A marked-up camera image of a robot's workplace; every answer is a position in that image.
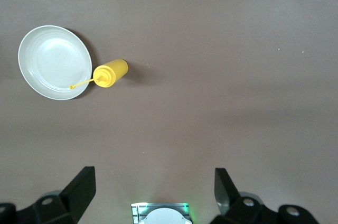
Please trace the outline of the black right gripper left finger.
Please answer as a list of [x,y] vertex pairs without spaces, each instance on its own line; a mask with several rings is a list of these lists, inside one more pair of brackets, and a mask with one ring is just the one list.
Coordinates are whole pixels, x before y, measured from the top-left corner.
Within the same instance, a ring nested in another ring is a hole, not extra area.
[[45,194],[22,210],[1,203],[1,223],[78,223],[95,196],[95,168],[84,167],[61,191]]

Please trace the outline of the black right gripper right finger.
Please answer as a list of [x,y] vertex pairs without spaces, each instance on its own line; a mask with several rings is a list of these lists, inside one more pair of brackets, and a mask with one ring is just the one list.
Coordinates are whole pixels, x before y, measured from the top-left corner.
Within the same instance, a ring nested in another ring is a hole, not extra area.
[[214,196],[220,214],[212,223],[318,223],[300,206],[285,204],[275,212],[257,198],[241,195],[225,168],[215,169]]

